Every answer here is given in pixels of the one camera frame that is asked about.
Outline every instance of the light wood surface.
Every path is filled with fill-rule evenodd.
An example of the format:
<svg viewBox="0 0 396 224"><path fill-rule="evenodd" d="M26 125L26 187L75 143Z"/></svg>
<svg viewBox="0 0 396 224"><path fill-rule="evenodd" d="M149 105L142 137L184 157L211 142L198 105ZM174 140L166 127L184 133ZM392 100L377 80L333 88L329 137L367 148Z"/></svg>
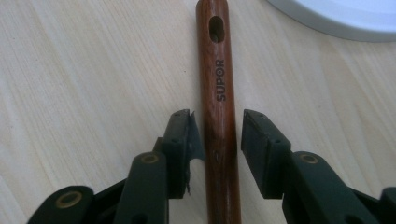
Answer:
<svg viewBox="0 0 396 224"><path fill-rule="evenodd" d="M0 1L0 223L24 223L57 189L127 176L169 116L202 129L196 1ZM264 0L229 0L238 144L243 109L352 188L396 186L396 43L324 35ZM285 223L238 151L243 223ZM171 223L206 223L204 164Z"/></svg>

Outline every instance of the white plate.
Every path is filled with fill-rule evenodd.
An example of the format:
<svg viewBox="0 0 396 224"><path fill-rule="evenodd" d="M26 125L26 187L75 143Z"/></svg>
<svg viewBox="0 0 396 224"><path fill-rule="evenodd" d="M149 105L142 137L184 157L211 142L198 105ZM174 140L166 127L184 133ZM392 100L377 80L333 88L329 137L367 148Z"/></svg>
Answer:
<svg viewBox="0 0 396 224"><path fill-rule="evenodd" d="M346 39L396 41L396 0L268 0L295 20Z"/></svg>

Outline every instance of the wood grain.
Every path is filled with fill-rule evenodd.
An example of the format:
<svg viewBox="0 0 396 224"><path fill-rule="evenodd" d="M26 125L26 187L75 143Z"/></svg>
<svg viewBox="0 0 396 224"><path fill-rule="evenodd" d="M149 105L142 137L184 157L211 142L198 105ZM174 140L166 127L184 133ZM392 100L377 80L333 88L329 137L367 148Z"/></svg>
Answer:
<svg viewBox="0 0 396 224"><path fill-rule="evenodd" d="M179 109L203 129L196 3L0 1L0 223L25 223L56 189L122 180ZM229 13L238 143L254 109L350 187L396 186L396 44L324 35L266 1ZM285 223L239 152L238 165L242 223ZM207 223L202 162L170 223Z"/></svg>
<svg viewBox="0 0 396 224"><path fill-rule="evenodd" d="M227 1L196 7L208 223L241 223Z"/></svg>

